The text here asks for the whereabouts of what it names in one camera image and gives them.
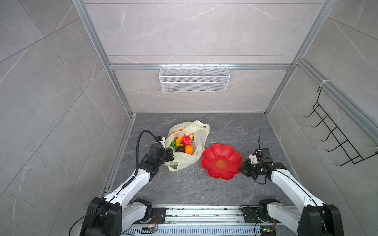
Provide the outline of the red flower-shaped plastic plate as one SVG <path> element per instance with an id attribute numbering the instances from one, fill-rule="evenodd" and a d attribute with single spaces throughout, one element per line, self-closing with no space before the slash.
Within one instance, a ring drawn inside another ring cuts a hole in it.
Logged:
<path id="1" fill-rule="evenodd" d="M 232 146 L 214 144 L 203 152 L 202 167 L 214 179 L 232 180 L 240 174 L 243 157 Z"/>

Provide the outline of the cream translucent plastic bag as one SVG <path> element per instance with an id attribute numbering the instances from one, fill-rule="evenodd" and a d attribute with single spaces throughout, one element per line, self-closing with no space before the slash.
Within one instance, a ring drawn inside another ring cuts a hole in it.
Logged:
<path id="1" fill-rule="evenodd" d="M 209 124 L 200 121 L 183 122 L 170 128 L 165 147 L 173 151 L 174 160 L 165 163 L 176 172 L 200 160 L 210 134 Z"/>

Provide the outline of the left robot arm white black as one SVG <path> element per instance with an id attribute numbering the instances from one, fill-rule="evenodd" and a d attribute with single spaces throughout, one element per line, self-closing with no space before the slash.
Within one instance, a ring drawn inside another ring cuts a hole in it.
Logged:
<path id="1" fill-rule="evenodd" d="M 161 165 L 173 160 L 172 148 L 166 148 L 163 142 L 152 144 L 143 161 L 137 164 L 138 169 L 122 185 L 90 202 L 79 235 L 120 236 L 135 222 L 149 221 L 151 202 L 137 199 L 130 204 L 130 201 L 152 180 Z"/>

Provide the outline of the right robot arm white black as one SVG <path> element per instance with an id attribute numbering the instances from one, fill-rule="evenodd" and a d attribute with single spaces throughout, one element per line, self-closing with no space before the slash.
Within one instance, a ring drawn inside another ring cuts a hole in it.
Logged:
<path id="1" fill-rule="evenodd" d="M 269 149 L 256 149 L 238 170 L 254 181 L 259 176 L 272 181 L 297 207 L 297 211 L 294 211 L 276 199 L 260 200 L 257 209 L 260 222 L 276 220 L 298 236 L 344 235 L 338 208 L 317 198 L 293 177 L 285 165 L 274 162 Z"/>

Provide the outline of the fake dark brown fruit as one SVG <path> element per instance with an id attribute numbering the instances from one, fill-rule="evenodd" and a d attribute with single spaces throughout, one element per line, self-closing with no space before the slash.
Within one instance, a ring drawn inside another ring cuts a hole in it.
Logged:
<path id="1" fill-rule="evenodd" d="M 185 146 L 185 145 L 178 146 L 178 147 L 176 148 L 176 151 L 177 151 L 177 152 L 186 152 L 186 146 Z"/>

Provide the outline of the fake yellow banana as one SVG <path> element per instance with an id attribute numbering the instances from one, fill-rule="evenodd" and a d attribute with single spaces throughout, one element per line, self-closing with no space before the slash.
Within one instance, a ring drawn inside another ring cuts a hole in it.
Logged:
<path id="1" fill-rule="evenodd" d="M 175 141 L 175 145 L 176 147 L 180 147 L 180 146 L 183 146 L 184 144 L 182 143 L 182 140 L 183 140 L 184 137 L 178 137 Z"/>

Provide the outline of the fake orange fruit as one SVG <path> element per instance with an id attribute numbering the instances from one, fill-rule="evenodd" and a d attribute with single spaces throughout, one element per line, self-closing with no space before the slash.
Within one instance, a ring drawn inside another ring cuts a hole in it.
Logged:
<path id="1" fill-rule="evenodd" d="M 194 147 L 193 147 L 193 145 L 186 145 L 186 146 L 185 146 L 185 153 L 192 155 L 193 152 L 194 152 Z"/>

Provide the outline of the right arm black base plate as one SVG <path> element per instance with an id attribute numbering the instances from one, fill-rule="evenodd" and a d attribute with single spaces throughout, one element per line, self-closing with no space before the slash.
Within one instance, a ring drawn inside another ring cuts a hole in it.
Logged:
<path id="1" fill-rule="evenodd" d="M 241 205 L 240 211 L 242 212 L 245 223 L 263 223 L 258 215 L 257 206 Z"/>

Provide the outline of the aluminium rail frame front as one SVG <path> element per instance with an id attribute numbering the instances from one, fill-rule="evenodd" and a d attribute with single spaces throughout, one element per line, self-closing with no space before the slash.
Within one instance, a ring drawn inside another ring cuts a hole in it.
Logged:
<path id="1" fill-rule="evenodd" d="M 180 206 L 166 211 L 166 221 L 173 223 L 227 223 L 244 219 L 240 207 Z"/>

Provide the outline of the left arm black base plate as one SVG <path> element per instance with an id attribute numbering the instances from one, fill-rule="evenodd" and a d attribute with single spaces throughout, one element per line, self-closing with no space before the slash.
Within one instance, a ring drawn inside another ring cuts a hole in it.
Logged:
<path id="1" fill-rule="evenodd" d="M 154 207 L 147 209 L 145 216 L 140 220 L 142 224 L 163 224 L 166 218 L 167 208 Z"/>

